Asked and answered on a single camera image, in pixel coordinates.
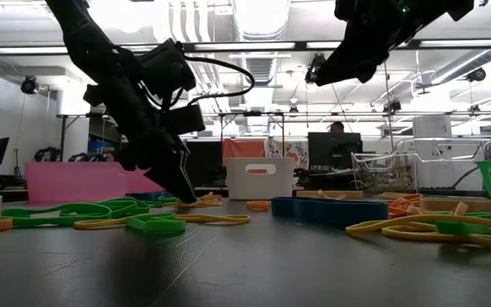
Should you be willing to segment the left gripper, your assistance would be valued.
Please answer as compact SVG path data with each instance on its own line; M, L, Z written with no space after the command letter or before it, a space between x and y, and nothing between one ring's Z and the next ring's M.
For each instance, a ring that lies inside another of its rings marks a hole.
M118 161L127 171L140 169L144 176L184 203L196 195L187 173L190 151L164 128L146 130L119 151Z

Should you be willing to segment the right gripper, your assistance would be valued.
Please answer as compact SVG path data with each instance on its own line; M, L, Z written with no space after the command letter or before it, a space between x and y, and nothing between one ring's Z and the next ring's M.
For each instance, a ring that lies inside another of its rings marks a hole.
M390 50L402 42L400 34L401 26L347 25L343 42L322 64L315 83L326 85L348 79L366 83L389 57Z

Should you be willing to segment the tiny orange rubber band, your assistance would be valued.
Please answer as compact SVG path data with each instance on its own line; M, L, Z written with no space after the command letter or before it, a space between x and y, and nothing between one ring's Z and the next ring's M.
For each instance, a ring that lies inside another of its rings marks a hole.
M399 198L388 204L390 218L419 215L422 213L419 207L419 199Z

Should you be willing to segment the large tan rubber band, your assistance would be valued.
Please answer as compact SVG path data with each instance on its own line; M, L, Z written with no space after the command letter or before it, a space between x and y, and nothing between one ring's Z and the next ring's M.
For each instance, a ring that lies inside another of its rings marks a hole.
M491 200L480 199L423 198L420 206L428 211L452 211L460 202L468 205L468 212L491 212Z

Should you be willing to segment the yellow orange rubber band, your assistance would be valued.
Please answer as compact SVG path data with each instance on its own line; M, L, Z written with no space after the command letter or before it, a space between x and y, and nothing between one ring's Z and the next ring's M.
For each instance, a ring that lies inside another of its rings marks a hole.
M405 194L397 192L384 192L379 197L387 200L405 199L408 201L420 201L424 196L422 194Z

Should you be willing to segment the black ceiling spotlight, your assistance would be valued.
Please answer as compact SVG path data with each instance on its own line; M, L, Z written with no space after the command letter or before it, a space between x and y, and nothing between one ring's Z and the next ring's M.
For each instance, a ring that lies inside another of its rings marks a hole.
M25 76L24 81L20 86L20 90L26 95L36 95L38 93L39 85L35 76Z
M315 53L312 61L309 63L309 66L307 68L307 71L305 73L305 82L307 84L314 84L318 74L319 70L323 66L323 64L326 62L326 57L324 56L323 53Z
M465 79L470 83L481 82L486 78L486 76L487 76L486 71L482 67L479 67L478 69L469 72L465 76Z

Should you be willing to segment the orange cloth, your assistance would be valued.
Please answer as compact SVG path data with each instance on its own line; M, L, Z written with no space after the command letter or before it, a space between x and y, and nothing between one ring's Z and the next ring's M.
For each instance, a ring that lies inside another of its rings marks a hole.
M264 141L225 139L222 143L222 163L228 158L263 158Z

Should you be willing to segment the white plastic basket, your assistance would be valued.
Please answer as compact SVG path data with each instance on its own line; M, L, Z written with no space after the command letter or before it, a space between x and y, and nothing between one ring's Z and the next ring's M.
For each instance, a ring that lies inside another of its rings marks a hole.
M228 158L226 184L231 200L291 197L295 161L291 158Z

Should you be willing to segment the blue bin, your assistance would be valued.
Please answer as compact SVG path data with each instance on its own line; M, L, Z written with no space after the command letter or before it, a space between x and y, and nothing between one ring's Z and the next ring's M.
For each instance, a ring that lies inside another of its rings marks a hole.
M89 154L103 154L105 152L111 152L114 150L113 145L106 141L89 141L88 153Z

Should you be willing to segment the black overhead crossbar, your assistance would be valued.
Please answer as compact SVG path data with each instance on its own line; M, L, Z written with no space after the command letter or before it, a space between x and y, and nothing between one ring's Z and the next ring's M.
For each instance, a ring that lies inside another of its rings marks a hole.
M278 41L278 42L210 42L183 43L186 53L230 53L230 52L307 52L330 51L340 41ZM412 39L396 46L397 50L420 49L491 49L491 38L482 39ZM67 55L65 46L0 46L0 55Z

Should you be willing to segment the patterned cloth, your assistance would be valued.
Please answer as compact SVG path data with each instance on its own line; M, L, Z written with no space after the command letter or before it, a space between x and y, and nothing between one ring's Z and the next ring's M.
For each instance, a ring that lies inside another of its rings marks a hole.
M295 169L309 168L309 148L307 141L282 141L272 137L264 141L266 158L291 158Z

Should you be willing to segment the pink plastic basket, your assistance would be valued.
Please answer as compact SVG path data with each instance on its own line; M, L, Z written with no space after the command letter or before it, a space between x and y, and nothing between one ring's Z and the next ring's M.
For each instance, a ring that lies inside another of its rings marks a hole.
M126 171L117 162L31 162L25 175L31 203L98 201L164 190L143 171Z

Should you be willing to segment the black table mat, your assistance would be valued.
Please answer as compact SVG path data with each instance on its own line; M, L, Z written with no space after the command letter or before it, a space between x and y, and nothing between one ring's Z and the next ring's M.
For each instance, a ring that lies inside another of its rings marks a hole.
M491 307L491 249L267 212L178 236L12 229L0 232L0 307Z

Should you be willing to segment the white cylindrical column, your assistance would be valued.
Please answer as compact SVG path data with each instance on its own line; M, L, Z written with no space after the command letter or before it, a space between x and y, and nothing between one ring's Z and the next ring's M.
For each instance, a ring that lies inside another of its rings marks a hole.
M452 135L449 115L428 115L413 119L417 186L419 188L445 188L452 172L440 161L437 138Z

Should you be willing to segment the silver ceiling duct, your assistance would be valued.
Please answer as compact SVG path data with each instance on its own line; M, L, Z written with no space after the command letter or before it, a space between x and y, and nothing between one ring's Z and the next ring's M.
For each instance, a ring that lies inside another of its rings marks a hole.
M283 41L289 22L291 0L230 0L233 10L234 34L241 42ZM273 82L279 59L269 52L260 52L240 59L256 85Z

